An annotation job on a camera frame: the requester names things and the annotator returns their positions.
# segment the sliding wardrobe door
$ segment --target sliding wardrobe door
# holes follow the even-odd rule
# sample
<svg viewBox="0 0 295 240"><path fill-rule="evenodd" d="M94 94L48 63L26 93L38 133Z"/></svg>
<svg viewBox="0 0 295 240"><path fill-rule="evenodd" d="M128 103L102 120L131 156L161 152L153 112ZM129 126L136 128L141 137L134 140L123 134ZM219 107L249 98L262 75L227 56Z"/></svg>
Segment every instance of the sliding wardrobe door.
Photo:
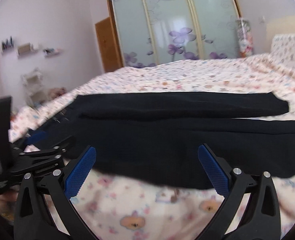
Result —
<svg viewBox="0 0 295 240"><path fill-rule="evenodd" d="M236 58L239 46L234 0L192 0L197 15L205 58Z"/></svg>
<svg viewBox="0 0 295 240"><path fill-rule="evenodd" d="M188 0L144 0L160 64L198 59Z"/></svg>
<svg viewBox="0 0 295 240"><path fill-rule="evenodd" d="M142 0L112 0L125 66L156 66Z"/></svg>

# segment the purple flower decal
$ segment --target purple flower decal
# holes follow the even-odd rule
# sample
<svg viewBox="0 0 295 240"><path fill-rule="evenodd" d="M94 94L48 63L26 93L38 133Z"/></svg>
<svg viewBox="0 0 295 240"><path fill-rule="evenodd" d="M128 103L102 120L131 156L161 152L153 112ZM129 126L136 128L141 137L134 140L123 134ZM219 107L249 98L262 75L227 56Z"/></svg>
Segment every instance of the purple flower decal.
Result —
<svg viewBox="0 0 295 240"><path fill-rule="evenodd" d="M170 44L169 45L169 51L168 53L170 55L174 55L174 54L182 54L184 51L182 50L181 46L175 46L174 44Z"/></svg>
<svg viewBox="0 0 295 240"><path fill-rule="evenodd" d="M195 55L193 52L187 52L184 53L185 59L191 59L191 60L198 60L200 59L198 55Z"/></svg>
<svg viewBox="0 0 295 240"><path fill-rule="evenodd" d="M225 53L221 53L220 55L218 55L216 52L212 52L209 56L210 56L211 59L227 58L227 55Z"/></svg>
<svg viewBox="0 0 295 240"><path fill-rule="evenodd" d="M191 33L192 31L193 30L191 28L182 28L182 29L180 29L179 32L171 31L169 33L169 35L172 37L176 37L173 40L173 43L182 44L185 42L185 40L187 40L187 41L195 41L196 40L196 35L192 34Z"/></svg>
<svg viewBox="0 0 295 240"><path fill-rule="evenodd" d="M130 54L124 53L124 60L125 63L127 65L129 65L129 63L136 63L137 62L137 58L136 58L137 54L135 52L131 52Z"/></svg>
<svg viewBox="0 0 295 240"><path fill-rule="evenodd" d="M144 66L143 63L137 63L136 66L133 66L134 68L145 68L146 66Z"/></svg>

